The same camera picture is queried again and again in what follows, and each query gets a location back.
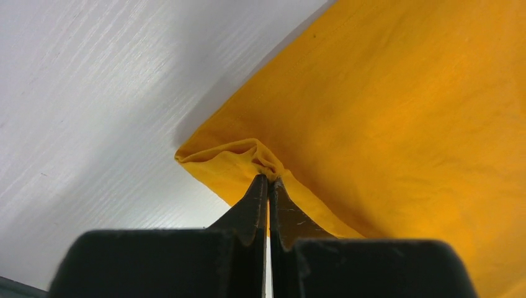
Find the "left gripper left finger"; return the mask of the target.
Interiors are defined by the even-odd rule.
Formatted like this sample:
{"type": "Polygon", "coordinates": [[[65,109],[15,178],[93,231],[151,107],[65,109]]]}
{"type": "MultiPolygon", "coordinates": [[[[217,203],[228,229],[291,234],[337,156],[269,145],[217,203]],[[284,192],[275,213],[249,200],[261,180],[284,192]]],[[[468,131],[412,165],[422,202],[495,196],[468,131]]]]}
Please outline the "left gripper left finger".
{"type": "Polygon", "coordinates": [[[268,180],[207,228],[93,230],[70,247],[50,297],[264,297],[268,180]]]}

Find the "orange t shirt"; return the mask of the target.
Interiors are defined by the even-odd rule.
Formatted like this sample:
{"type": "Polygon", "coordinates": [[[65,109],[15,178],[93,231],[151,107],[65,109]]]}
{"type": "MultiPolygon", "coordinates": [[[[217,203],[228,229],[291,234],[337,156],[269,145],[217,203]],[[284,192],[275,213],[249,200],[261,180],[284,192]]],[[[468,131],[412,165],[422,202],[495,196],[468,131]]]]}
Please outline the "orange t shirt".
{"type": "Polygon", "coordinates": [[[281,178],[346,238],[434,238],[525,296],[525,2],[339,1],[177,150],[228,204],[281,178]]]}

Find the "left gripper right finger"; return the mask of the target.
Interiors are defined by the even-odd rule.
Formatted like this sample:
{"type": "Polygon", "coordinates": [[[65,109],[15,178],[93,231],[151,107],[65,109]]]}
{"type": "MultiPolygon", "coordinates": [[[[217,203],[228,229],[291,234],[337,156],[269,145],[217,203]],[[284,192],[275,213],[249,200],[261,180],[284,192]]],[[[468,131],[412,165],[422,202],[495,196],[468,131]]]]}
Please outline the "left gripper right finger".
{"type": "Polygon", "coordinates": [[[461,259],[438,240],[337,238],[281,179],[269,186],[275,297],[476,297],[461,259]]]}

